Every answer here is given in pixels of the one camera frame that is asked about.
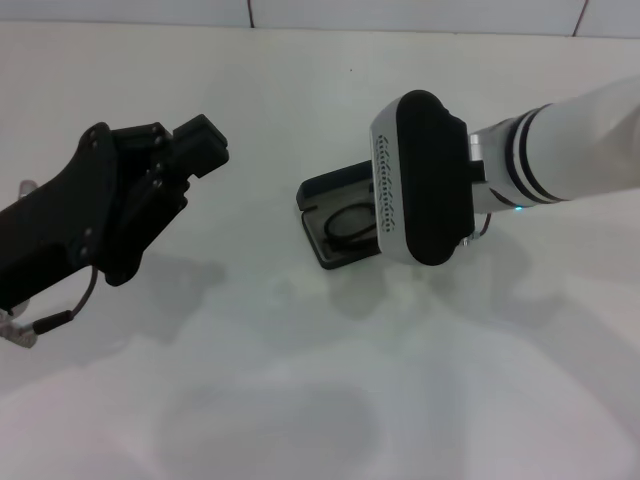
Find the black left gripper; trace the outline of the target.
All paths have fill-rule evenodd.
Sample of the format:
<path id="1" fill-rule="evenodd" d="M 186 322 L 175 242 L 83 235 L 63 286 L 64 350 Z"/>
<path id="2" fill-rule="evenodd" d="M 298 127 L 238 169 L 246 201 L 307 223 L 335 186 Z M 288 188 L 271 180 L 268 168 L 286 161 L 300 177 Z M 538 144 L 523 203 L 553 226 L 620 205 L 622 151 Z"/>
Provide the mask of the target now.
<path id="1" fill-rule="evenodd" d="M 91 126 L 63 170 L 1 212 L 1 307 L 12 310 L 92 267 L 120 286 L 186 207 L 190 175 L 229 161 L 204 114 L 172 132 L 153 123 Z"/>

